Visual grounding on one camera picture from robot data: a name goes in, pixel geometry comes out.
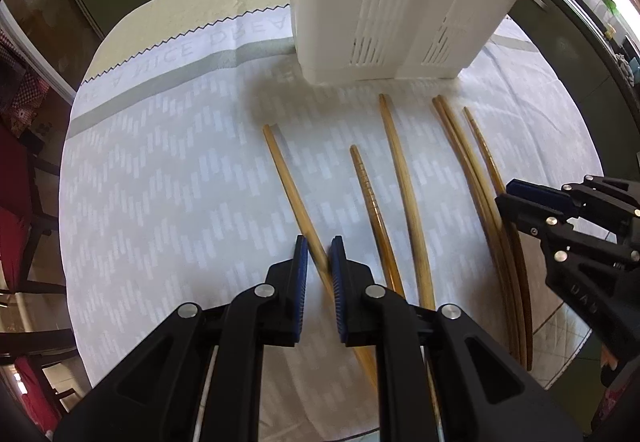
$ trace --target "white tablecloth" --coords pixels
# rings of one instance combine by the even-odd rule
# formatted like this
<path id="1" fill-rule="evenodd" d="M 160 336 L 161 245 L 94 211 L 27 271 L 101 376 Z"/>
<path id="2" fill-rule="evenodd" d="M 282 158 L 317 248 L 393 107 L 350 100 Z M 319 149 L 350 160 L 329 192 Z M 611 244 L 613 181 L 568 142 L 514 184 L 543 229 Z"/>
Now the white tablecloth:
<path id="1" fill-rule="evenodd" d="M 436 303 L 458 303 L 505 341 L 495 270 L 431 98 L 442 93 L 455 110 L 471 108 L 505 181 L 559 187 L 602 171 L 552 69 L 506 19 L 457 79 L 311 87 L 296 62 L 289 8 L 274 8 L 155 46 L 78 91 L 62 160 L 60 238 L 70 316 L 93 383 L 178 304 L 227 303 L 291 256 L 298 228 L 262 137 L 265 123 L 274 125 L 322 242 L 341 234 L 348 257 L 383 282 L 348 152 L 359 146 L 408 300 L 417 303 L 379 92 L 391 98 L 412 170 Z M 564 306 L 547 320 L 555 298 L 531 252 L 534 326 L 542 325 L 532 374 L 548 386 L 588 328 Z M 335 440 L 378 424 L 376 397 L 339 344 L 309 263 L 301 343 L 265 352 L 264 440 Z"/>

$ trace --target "red checkered cloth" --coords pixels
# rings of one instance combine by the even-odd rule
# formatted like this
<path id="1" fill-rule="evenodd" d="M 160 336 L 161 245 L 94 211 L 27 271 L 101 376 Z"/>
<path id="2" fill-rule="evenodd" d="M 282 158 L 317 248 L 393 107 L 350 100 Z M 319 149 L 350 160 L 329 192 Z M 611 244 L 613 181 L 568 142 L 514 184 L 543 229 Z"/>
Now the red checkered cloth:
<path id="1" fill-rule="evenodd" d="M 18 53 L 11 41 L 0 30 L 0 60 L 11 66 L 20 65 L 20 62 L 10 51 L 14 54 Z M 2 120 L 15 136 L 19 137 L 31 125 L 48 91 L 49 84 L 27 66 L 27 72 L 22 78 L 20 88 L 18 88 L 11 106 L 2 113 Z"/>

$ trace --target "dark wooden chair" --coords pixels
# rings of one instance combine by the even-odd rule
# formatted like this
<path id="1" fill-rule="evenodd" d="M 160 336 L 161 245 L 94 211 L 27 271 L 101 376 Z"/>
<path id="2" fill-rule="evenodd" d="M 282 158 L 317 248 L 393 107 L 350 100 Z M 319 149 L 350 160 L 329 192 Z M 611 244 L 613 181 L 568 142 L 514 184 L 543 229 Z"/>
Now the dark wooden chair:
<path id="1" fill-rule="evenodd" d="M 62 392 L 53 388 L 44 369 L 77 355 L 76 339 L 71 329 L 0 332 L 0 366 L 15 365 L 22 382 L 32 394 L 30 406 L 34 411 L 29 412 L 30 416 L 47 418 L 48 424 L 51 419 L 59 420 L 67 414 L 61 400 L 77 392 L 73 388 Z"/>
<path id="2" fill-rule="evenodd" d="M 60 176 L 59 167 L 29 154 L 0 123 L 0 260 L 8 287 L 0 294 L 66 293 L 64 285 L 28 279 L 40 237 L 58 229 L 58 219 L 42 210 L 36 168 Z"/>
<path id="3" fill-rule="evenodd" d="M 49 439 L 24 411 L 18 398 L 2 382 L 0 382 L 0 411 L 2 412 L 2 442 L 49 442 Z"/>

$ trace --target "gray stripe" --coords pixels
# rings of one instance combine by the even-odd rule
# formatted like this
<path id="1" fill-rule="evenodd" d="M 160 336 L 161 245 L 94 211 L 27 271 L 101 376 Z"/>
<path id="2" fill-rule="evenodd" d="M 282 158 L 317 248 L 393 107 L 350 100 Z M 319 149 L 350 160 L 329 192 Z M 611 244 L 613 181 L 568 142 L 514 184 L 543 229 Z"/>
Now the gray stripe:
<path id="1" fill-rule="evenodd" d="M 150 78 L 74 118 L 69 124 L 66 139 L 68 140 L 82 133 L 82 131 L 92 128 L 97 123 L 116 115 L 116 113 L 137 104 L 141 100 L 145 100 L 147 97 L 180 86 L 189 80 L 204 75 L 204 73 L 224 68 L 235 68 L 248 60 L 286 56 L 294 53 L 296 53 L 296 49 L 293 44 L 293 38 L 288 37 L 247 43 L 235 50 L 222 50 L 221 52 L 210 54 L 181 68 Z"/>
<path id="2" fill-rule="evenodd" d="M 522 50 L 523 52 L 538 51 L 535 44 L 531 43 L 530 41 L 523 41 L 522 39 L 493 35 L 489 40 L 493 44 L 498 44 L 498 46 L 511 48 L 512 50 Z"/>

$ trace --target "chopstick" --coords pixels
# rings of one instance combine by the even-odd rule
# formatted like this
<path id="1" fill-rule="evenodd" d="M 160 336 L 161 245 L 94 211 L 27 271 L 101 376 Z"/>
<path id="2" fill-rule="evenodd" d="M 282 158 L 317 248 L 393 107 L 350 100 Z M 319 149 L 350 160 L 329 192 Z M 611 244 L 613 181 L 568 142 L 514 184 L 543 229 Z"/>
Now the chopstick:
<path id="1" fill-rule="evenodd" d="M 494 200 L 489 196 L 489 187 L 484 174 L 479 169 L 478 161 L 473 156 L 471 148 L 466 142 L 452 110 L 444 98 L 438 95 L 433 99 L 434 107 L 442 120 L 445 132 L 456 156 L 463 168 L 471 196 L 476 205 L 478 216 L 484 230 L 484 234 L 489 246 L 489 251 L 494 261 L 498 274 L 498 281 L 502 290 L 504 302 L 504 312 L 507 323 L 508 345 L 511 355 L 523 366 L 526 365 L 526 346 L 524 336 L 524 313 L 522 312 L 522 301 L 520 289 L 516 282 L 516 276 L 510 269 L 507 253 L 511 252 L 508 240 L 501 238 L 500 230 L 504 229 L 499 225 L 501 221 L 495 219 L 499 214 Z M 517 301 L 520 301 L 520 312 L 518 312 Z"/>
<path id="2" fill-rule="evenodd" d="M 311 253 L 311 258 L 314 260 L 314 264 L 316 265 L 316 269 L 322 281 L 322 285 L 324 286 L 324 290 L 333 303 L 334 283 L 332 280 L 331 272 L 329 270 L 329 259 L 327 258 L 326 252 L 324 251 L 324 247 L 322 247 L 322 243 L 320 242 L 318 233 L 316 232 L 316 229 L 314 228 L 314 225 L 306 212 L 305 204 L 302 201 L 302 198 L 300 198 L 300 193 L 298 192 L 296 184 L 291 177 L 291 173 L 289 172 L 289 168 L 284 161 L 284 157 L 282 156 L 282 152 L 280 151 L 278 142 L 273 136 L 271 127 L 268 124 L 265 124 L 262 127 L 262 132 L 264 133 L 264 139 L 266 140 L 269 151 L 271 152 L 273 163 L 275 164 L 278 175 L 280 176 L 280 181 L 282 182 L 282 186 L 284 187 L 284 192 L 289 199 L 291 209 L 294 216 L 296 217 L 300 232 L 306 237 L 306 241 L 308 242 L 309 252 Z M 353 350 L 356 354 L 358 362 L 369 378 L 369 382 L 372 383 L 374 388 L 377 388 L 378 374 L 376 368 L 376 359 L 373 355 L 373 352 L 370 348 L 367 348 L 365 346 L 356 346 L 353 348 Z"/>
<path id="3" fill-rule="evenodd" d="M 506 192 L 504 182 L 500 176 L 497 166 L 494 162 L 494 157 L 489 151 L 489 146 L 478 127 L 476 119 L 474 119 L 471 111 L 468 107 L 463 108 L 466 120 L 471 127 L 471 131 L 476 138 L 476 143 L 484 159 L 484 165 L 489 173 L 489 178 L 494 186 L 496 195 L 501 195 Z M 518 229 L 512 223 L 505 223 L 504 227 L 507 232 L 509 243 L 511 244 L 511 251 L 513 252 L 513 258 L 515 262 L 516 274 L 518 276 L 518 285 L 520 287 L 520 295 L 522 296 L 522 307 L 524 311 L 524 327 L 526 336 L 527 347 L 527 371 L 530 371 L 533 366 L 533 324 L 531 316 L 531 294 L 529 291 L 529 279 L 527 278 L 527 265 L 524 260 L 524 253 L 522 252 L 522 243 L 520 242 L 520 234 Z"/>
<path id="4" fill-rule="evenodd" d="M 404 206 L 404 214 L 406 216 L 406 225 L 409 232 L 409 242 L 411 244 L 411 253 L 414 257 L 415 279 L 418 286 L 418 300 L 422 308 L 435 310 L 435 296 L 433 294 L 433 282 L 431 282 L 431 270 L 429 267 L 429 256 L 427 253 L 427 245 L 424 240 L 422 231 L 422 222 L 420 221 L 420 212 L 418 211 L 418 203 L 415 200 L 414 187 L 411 184 L 411 174 L 407 166 L 404 154 L 402 153 L 402 145 L 393 117 L 389 111 L 388 102 L 384 94 L 380 94 L 380 115 L 385 125 L 386 138 L 391 149 L 391 156 L 396 169 L 396 177 L 400 187 L 400 195 L 402 196 L 402 205 Z"/>
<path id="5" fill-rule="evenodd" d="M 400 273 L 398 272 L 398 264 L 396 264 L 394 251 L 391 247 L 389 236 L 386 233 L 385 222 L 382 220 L 382 213 L 380 213 L 380 208 L 373 192 L 371 182 L 369 181 L 367 170 L 364 167 L 364 162 L 362 161 L 362 157 L 360 156 L 360 152 L 356 145 L 352 145 L 349 151 L 351 152 L 353 166 L 358 176 L 360 189 L 362 189 L 362 196 L 367 208 L 367 214 L 369 215 L 369 221 L 371 222 L 371 228 L 373 229 L 373 237 L 376 240 L 376 247 L 378 248 L 378 254 L 380 255 L 382 272 L 385 274 L 386 285 L 396 294 L 404 297 L 404 288 L 402 288 L 402 280 L 400 278 Z"/>

